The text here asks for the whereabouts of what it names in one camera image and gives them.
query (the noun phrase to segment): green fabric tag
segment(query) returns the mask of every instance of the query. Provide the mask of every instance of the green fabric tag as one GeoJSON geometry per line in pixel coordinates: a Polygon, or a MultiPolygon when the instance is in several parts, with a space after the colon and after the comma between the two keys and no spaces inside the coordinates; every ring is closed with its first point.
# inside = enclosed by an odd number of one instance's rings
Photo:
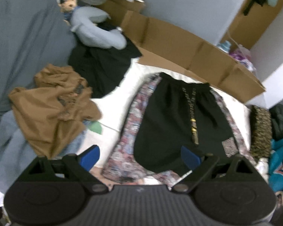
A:
{"type": "Polygon", "coordinates": [[[98,121],[93,121],[89,124],[88,129],[92,132],[102,135],[102,126],[98,121]]]}

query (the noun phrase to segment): rectangular patch on shorts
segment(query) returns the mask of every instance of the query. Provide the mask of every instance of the rectangular patch on shorts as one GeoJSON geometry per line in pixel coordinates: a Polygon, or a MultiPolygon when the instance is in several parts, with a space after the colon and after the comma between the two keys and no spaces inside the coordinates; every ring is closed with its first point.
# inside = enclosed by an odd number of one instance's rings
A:
{"type": "Polygon", "coordinates": [[[227,157],[231,157],[239,152],[233,137],[223,141],[222,145],[227,157]]]}

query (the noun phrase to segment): brown shirt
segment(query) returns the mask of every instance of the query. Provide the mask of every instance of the brown shirt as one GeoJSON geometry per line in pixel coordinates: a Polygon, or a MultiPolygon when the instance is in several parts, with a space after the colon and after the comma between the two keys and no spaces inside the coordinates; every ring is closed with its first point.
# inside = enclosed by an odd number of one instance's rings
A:
{"type": "Polygon", "coordinates": [[[87,81],[71,66],[51,64],[35,75],[37,88],[12,90],[17,123],[37,155],[54,158],[84,129],[84,119],[101,117],[90,100],[92,90],[87,81]]]}

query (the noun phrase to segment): toy head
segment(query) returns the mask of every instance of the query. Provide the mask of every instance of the toy head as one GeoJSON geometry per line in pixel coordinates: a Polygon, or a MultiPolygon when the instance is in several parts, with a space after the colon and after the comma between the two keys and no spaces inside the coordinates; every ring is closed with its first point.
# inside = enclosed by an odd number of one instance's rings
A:
{"type": "Polygon", "coordinates": [[[60,0],[61,12],[71,12],[77,6],[77,0],[60,0]]]}

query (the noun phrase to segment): elastic waistband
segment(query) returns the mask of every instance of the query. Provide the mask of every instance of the elastic waistband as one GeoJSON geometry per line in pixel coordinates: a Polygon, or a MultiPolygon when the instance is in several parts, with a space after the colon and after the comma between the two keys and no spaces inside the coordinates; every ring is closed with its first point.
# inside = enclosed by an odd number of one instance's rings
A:
{"type": "Polygon", "coordinates": [[[168,81],[170,84],[178,86],[180,88],[184,87],[187,90],[195,89],[196,91],[208,91],[208,92],[211,90],[209,83],[186,83],[182,80],[176,80],[164,72],[161,72],[159,76],[163,80],[168,81]]]}

